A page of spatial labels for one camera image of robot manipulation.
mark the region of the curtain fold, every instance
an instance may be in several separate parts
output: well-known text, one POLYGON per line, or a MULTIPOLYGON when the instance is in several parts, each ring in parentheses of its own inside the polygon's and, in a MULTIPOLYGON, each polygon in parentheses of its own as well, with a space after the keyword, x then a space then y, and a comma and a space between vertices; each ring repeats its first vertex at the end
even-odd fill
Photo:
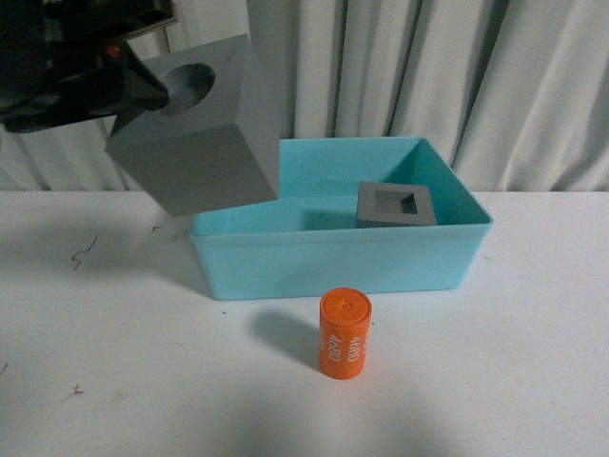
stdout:
MULTIPOLYGON (((181 0, 143 59, 249 33, 282 136, 428 138, 473 190, 609 189, 609 2, 181 0)), ((113 119, 0 131, 0 189, 138 189, 113 119)))

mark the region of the gray block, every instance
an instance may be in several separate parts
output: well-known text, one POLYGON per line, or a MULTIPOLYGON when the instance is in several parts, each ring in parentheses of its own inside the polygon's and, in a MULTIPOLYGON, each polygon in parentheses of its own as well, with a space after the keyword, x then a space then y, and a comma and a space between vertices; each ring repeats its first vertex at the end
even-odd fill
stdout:
POLYGON ((109 155, 171 215, 276 199, 279 113, 247 36, 145 64, 169 104, 119 116, 109 155))
POLYGON ((360 183, 359 228, 436 225, 427 186, 360 183))

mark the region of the round hole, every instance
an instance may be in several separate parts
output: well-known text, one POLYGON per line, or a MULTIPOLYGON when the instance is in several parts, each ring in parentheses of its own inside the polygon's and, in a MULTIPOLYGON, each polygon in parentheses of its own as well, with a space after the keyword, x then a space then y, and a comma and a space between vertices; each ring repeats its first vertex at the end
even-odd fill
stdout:
POLYGON ((159 112, 164 116, 174 116, 206 98, 216 76, 208 65, 190 64, 169 71, 159 79, 169 92, 169 103, 159 112))

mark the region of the light blue plastic bin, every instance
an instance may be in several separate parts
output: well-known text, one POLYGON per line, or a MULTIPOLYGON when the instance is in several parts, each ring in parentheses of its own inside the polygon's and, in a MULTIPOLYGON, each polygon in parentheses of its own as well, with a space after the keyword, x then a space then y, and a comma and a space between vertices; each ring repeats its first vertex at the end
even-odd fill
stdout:
POLYGON ((198 214, 218 300, 456 288, 492 218, 422 138, 283 140, 281 198, 198 214), (361 181, 429 187, 435 227, 355 228, 361 181))

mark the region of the white tabletop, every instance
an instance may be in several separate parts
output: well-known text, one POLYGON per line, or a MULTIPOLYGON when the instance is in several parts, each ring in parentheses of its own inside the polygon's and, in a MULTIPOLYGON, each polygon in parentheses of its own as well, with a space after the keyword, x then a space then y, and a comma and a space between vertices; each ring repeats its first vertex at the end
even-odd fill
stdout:
POLYGON ((609 194, 477 196, 462 287, 370 295, 336 381, 319 297, 208 298, 145 194, 0 193, 0 455, 609 455, 609 194))

